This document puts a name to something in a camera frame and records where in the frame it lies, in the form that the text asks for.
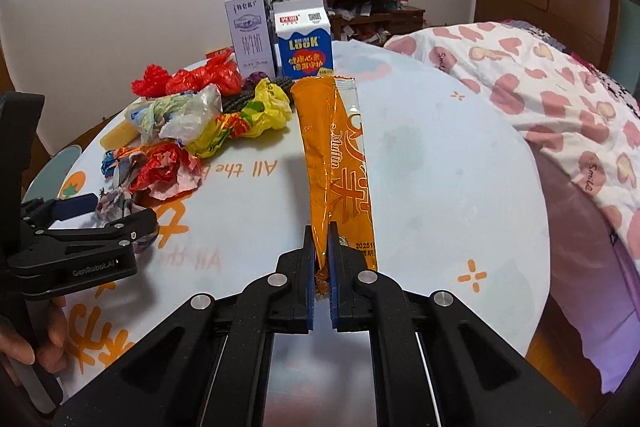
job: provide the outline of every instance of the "metal screw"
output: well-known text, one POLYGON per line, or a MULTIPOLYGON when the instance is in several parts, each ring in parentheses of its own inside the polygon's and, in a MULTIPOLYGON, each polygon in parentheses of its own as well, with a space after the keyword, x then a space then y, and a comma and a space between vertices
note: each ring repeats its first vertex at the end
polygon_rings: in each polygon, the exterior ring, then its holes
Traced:
POLYGON ((446 308, 453 304, 453 295, 449 292, 438 292, 433 296, 433 301, 438 305, 446 308))
POLYGON ((204 310, 211 304, 211 297, 204 295, 203 293, 193 296, 191 298, 191 307, 194 310, 204 310))
POLYGON ((378 280, 378 274, 372 272, 371 270, 362 270, 358 273, 358 281, 364 282, 365 284, 371 284, 378 280))
POLYGON ((287 276, 284 273, 272 273, 267 277, 267 282, 271 286, 284 286, 287 283, 287 276))

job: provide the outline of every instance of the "box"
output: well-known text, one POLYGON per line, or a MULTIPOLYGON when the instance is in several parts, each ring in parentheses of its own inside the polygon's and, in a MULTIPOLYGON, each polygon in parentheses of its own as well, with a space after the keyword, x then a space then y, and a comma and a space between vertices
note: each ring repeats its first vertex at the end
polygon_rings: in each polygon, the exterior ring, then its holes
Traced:
POLYGON ((231 41, 236 62, 243 78, 255 71, 263 71, 270 78, 275 75, 275 57, 269 32, 266 0, 226 0, 231 41))
POLYGON ((324 0, 295 0, 273 6, 282 74, 291 78, 334 74, 331 28, 324 0))

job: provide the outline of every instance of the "red plastic bag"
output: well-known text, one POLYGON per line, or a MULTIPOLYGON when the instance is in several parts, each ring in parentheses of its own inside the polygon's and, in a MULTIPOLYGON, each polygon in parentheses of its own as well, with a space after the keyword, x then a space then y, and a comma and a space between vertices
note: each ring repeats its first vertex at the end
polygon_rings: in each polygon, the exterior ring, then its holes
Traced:
POLYGON ((140 80, 134 80, 131 83, 131 90, 138 96, 158 98, 166 95, 166 83, 169 80, 171 75, 167 70, 157 64, 151 64, 140 80))
POLYGON ((213 64, 224 64, 229 60, 229 57, 234 52, 234 47, 229 46, 228 48, 222 48, 220 50, 207 53, 207 58, 209 59, 208 63, 213 64))
POLYGON ((198 80, 193 76, 193 71, 178 70, 174 77, 166 83, 167 94, 177 94, 185 91, 199 91, 201 89, 198 80))
POLYGON ((234 61, 229 60, 224 64, 217 64, 216 59, 212 58, 204 67, 211 75, 211 82, 218 86, 222 96, 239 94, 242 91, 242 76, 240 76, 238 65, 234 61))
POLYGON ((207 71, 206 66, 200 66, 199 68, 196 68, 195 70, 191 71, 191 74, 193 75, 193 78, 195 79, 198 86, 200 86, 199 89, 204 89, 205 87, 209 86, 209 84, 213 83, 213 76, 211 76, 211 73, 207 71))

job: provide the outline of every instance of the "look milk carton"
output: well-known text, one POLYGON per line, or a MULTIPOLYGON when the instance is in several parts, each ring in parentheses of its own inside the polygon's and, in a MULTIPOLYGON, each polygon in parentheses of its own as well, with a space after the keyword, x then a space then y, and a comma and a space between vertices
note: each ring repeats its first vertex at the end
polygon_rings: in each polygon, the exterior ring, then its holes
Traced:
POLYGON ((323 0, 276 3, 273 15, 284 76, 334 74, 331 26, 323 0))

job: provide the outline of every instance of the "clear plastic bag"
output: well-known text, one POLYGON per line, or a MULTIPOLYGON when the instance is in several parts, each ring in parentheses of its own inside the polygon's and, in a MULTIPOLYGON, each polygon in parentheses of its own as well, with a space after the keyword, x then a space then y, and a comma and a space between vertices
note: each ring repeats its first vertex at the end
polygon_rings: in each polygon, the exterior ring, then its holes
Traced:
POLYGON ((176 139, 181 144, 195 140, 210 120, 222 112, 222 99, 216 84, 209 84, 193 95, 160 130, 161 139, 176 139))

